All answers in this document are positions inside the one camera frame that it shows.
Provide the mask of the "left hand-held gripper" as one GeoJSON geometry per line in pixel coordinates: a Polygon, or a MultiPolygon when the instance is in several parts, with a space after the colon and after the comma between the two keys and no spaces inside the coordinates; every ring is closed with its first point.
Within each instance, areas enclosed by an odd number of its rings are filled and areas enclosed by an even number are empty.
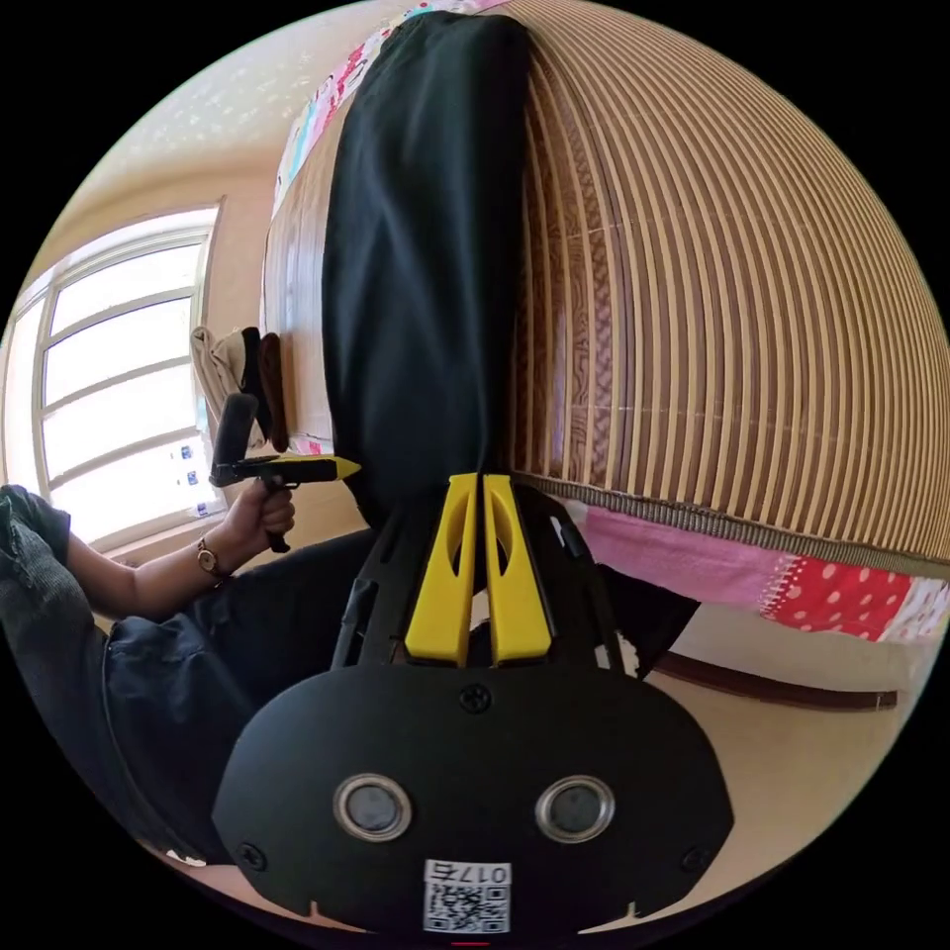
{"type": "Polygon", "coordinates": [[[268,456],[233,463],[215,463],[211,484],[219,489],[241,487],[224,525],[212,531],[217,554],[284,554],[284,534],[293,526],[290,491],[305,484],[347,479],[361,465],[333,456],[268,456]]]}

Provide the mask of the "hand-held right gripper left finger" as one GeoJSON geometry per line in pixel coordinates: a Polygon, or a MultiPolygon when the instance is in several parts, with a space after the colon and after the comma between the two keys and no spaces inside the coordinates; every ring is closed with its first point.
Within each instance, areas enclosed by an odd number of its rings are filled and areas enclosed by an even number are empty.
{"type": "Polygon", "coordinates": [[[448,482],[405,647],[418,662],[463,667],[478,552],[478,475],[448,482]]]}

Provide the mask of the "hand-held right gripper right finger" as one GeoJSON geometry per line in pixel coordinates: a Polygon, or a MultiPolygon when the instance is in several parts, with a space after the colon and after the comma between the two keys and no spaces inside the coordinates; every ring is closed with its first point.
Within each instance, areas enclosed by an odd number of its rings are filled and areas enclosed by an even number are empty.
{"type": "Polygon", "coordinates": [[[551,634],[511,478],[484,476],[483,499],[493,664],[542,660],[551,634]]]}

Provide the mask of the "person's left hand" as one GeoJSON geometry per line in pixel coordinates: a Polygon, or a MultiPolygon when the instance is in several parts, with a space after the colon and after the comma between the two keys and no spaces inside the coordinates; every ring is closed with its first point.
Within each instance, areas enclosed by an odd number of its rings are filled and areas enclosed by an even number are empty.
{"type": "Polygon", "coordinates": [[[291,490],[278,484],[270,486],[255,479],[240,492],[223,523],[209,541],[225,563],[237,569],[264,552],[284,554],[290,550],[285,535],[295,521],[291,490]]]}

